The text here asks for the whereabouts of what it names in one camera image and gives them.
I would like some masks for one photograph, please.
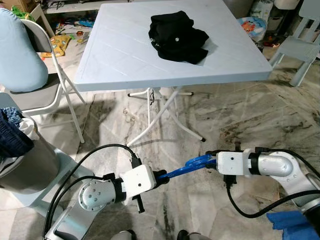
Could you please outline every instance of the shelf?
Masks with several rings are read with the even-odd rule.
[[[102,4],[127,3],[127,2],[128,0],[90,1],[85,3],[65,4],[64,6],[61,6],[58,9],[53,7],[53,8],[48,8],[43,12],[44,14],[60,14],[60,13],[98,10]]]

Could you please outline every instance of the blue clothing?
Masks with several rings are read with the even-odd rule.
[[[18,122],[17,112],[19,110],[14,107],[7,107],[5,110],[0,109],[0,157],[20,157],[34,147],[33,141],[19,130],[19,123],[16,127]]]
[[[320,237],[299,211],[267,213],[273,229],[283,230],[282,240],[320,240]]]

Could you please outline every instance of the chair backrest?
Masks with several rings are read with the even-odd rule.
[[[30,92],[47,83],[48,69],[35,52],[24,24],[5,8],[0,8],[0,46],[0,83],[6,89]],[[42,43],[42,50],[49,50],[48,45]]]
[[[311,27],[309,28],[306,35],[302,38],[305,42],[311,42],[315,30],[320,24],[320,0],[303,0],[302,6],[299,11],[299,16],[303,17],[299,26],[296,28],[293,37],[299,38],[302,31],[305,29],[306,25],[309,23],[309,20],[313,20]],[[319,43],[319,37],[315,40],[316,43]]]
[[[21,20],[28,33],[34,50],[38,53],[51,53],[53,51],[50,38],[45,30],[37,23],[30,20]]]

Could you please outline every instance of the metal frame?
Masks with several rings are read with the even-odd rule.
[[[59,65],[59,63],[57,61],[57,57],[56,57],[56,55],[54,53],[54,49],[52,47],[50,38],[49,38],[48,34],[46,33],[46,31],[40,25],[38,25],[37,23],[35,23],[33,21],[25,20],[25,19],[22,19],[21,21],[22,22],[28,22],[28,23],[31,23],[31,24],[37,26],[43,32],[43,34],[46,36],[47,41],[48,41],[48,43],[50,44],[50,47],[51,47],[51,57],[52,57],[53,65],[54,65],[54,67],[56,69],[56,72],[58,74],[59,81],[60,81],[59,87],[58,87],[58,89],[56,91],[56,94],[55,94],[55,98],[54,98],[53,102],[50,105],[45,106],[45,107],[39,107],[39,108],[24,110],[22,112],[26,113],[26,114],[28,114],[30,116],[50,113],[54,109],[58,108],[60,100],[61,100],[61,95],[64,94],[65,98],[66,98],[66,101],[67,101],[67,103],[69,105],[69,109],[70,109],[70,112],[71,112],[71,115],[72,115],[72,119],[73,119],[73,122],[74,122],[74,125],[75,125],[75,128],[76,128],[76,131],[77,131],[77,133],[79,135],[80,141],[81,141],[81,143],[84,143],[85,140],[84,140],[84,137],[82,135],[82,132],[81,132],[81,129],[80,129],[80,125],[79,125],[75,110],[74,110],[74,108],[72,106],[72,103],[71,103],[71,100],[70,100],[70,97],[69,97],[70,91],[67,90],[66,85],[65,85],[65,81],[67,81],[69,83],[69,85],[74,90],[74,92],[77,94],[77,96],[80,98],[82,103],[86,104],[85,100],[82,98],[82,96],[80,95],[80,93],[78,92],[76,87],[73,85],[73,83],[68,78],[68,76],[66,75],[66,73],[64,72],[62,67]]]
[[[148,112],[148,127],[142,131],[137,137],[135,137],[133,140],[131,140],[130,142],[127,143],[127,146],[130,147],[133,145],[133,143],[135,143],[136,141],[138,141],[140,138],[142,138],[147,132],[149,132],[149,130],[153,127],[153,125],[156,124],[156,122],[160,119],[160,117],[162,116],[162,114],[164,114],[164,112],[167,110],[170,114],[170,116],[172,117],[172,119],[174,120],[174,122],[184,131],[186,131],[187,133],[191,134],[192,136],[196,137],[197,139],[201,140],[202,142],[205,142],[206,139],[200,135],[198,135],[197,133],[193,132],[192,130],[190,130],[189,128],[185,127],[177,118],[177,113],[174,114],[172,113],[168,108],[169,105],[175,101],[175,98],[177,97],[177,95],[181,94],[181,95],[187,95],[187,96],[192,96],[193,93],[192,92],[182,92],[179,93],[181,90],[182,86],[177,86],[175,88],[175,90],[173,91],[173,93],[171,94],[171,96],[169,97],[169,99],[167,101],[165,101],[165,97],[160,93],[159,88],[153,88],[153,91],[155,94],[157,94],[160,97],[160,101],[163,104],[163,108],[161,108],[161,110],[159,111],[159,113],[155,116],[155,118],[151,121],[151,117],[150,117],[150,87],[147,88],[145,91],[142,92],[135,92],[135,93],[129,93],[128,97],[133,97],[133,96],[139,96],[139,95],[143,95],[143,94],[147,94],[147,112]]]

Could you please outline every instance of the black cable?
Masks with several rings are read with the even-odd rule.
[[[295,153],[294,151],[287,150],[287,149],[268,149],[270,152],[285,152],[287,154],[290,154],[298,159],[301,160],[319,179],[320,179],[320,173],[307,161],[305,160],[302,156],[299,154]]]
[[[82,177],[79,177],[77,178],[76,180],[74,180],[72,183],[70,183],[69,186],[67,186],[65,188],[65,190],[63,190],[60,195],[58,196],[58,198],[56,199],[56,201],[54,202],[54,205],[52,207],[52,215],[54,216],[55,215],[55,211],[56,211],[56,208],[60,202],[60,200],[62,199],[62,197],[66,194],[66,192],[69,191],[69,189],[74,186],[75,184],[77,184],[78,182],[81,182],[82,180],[85,180],[85,179],[96,179],[96,180],[103,180],[104,178],[103,177],[100,177],[100,176],[82,176]]]
[[[273,203],[271,203],[270,205],[266,206],[264,209],[253,213],[253,214],[248,214],[243,212],[235,203],[235,201],[233,200],[231,193],[230,193],[230,186],[226,188],[226,192],[228,194],[229,200],[231,202],[231,204],[233,205],[233,207],[235,208],[235,210],[238,211],[238,213],[240,213],[242,216],[248,218],[248,219],[255,219],[258,218],[260,216],[262,216],[263,214],[269,212],[270,210],[272,210],[273,208],[287,202],[290,201],[292,199],[298,198],[298,197],[302,197],[302,196],[306,196],[306,195],[311,195],[311,194],[320,194],[320,190],[308,190],[308,191],[301,191],[301,192],[297,192],[288,196],[285,196],[284,198],[281,198],[278,201],[275,201]]]
[[[79,162],[78,164],[73,168],[72,171],[70,171],[69,175],[65,178],[65,180],[63,181],[63,183],[61,184],[61,186],[58,188],[58,190],[55,192],[51,202],[50,202],[50,205],[48,207],[48,210],[46,212],[46,216],[45,216],[45,220],[44,220],[44,225],[43,225],[43,231],[42,231],[42,239],[45,239],[45,236],[48,232],[48,230],[50,229],[51,227],[51,224],[52,224],[52,220],[53,220],[53,214],[52,214],[52,209],[53,209],[53,206],[55,204],[55,201],[59,195],[59,193],[61,192],[62,188],[64,187],[64,185],[66,185],[66,183],[68,182],[69,178],[75,173],[75,171],[78,169],[78,167],[90,156],[92,155],[93,153],[95,153],[96,151],[98,150],[101,150],[101,149],[105,149],[105,148],[110,148],[110,147],[118,147],[118,148],[123,148],[125,150],[127,150],[131,156],[134,158],[134,157],[137,157],[136,154],[128,147],[128,146],[125,146],[125,145],[122,145],[122,144],[117,144],[117,143],[113,143],[113,144],[106,144],[106,145],[103,145],[103,146],[99,146],[97,148],[95,148],[94,150],[91,150],[90,152],[88,152]]]

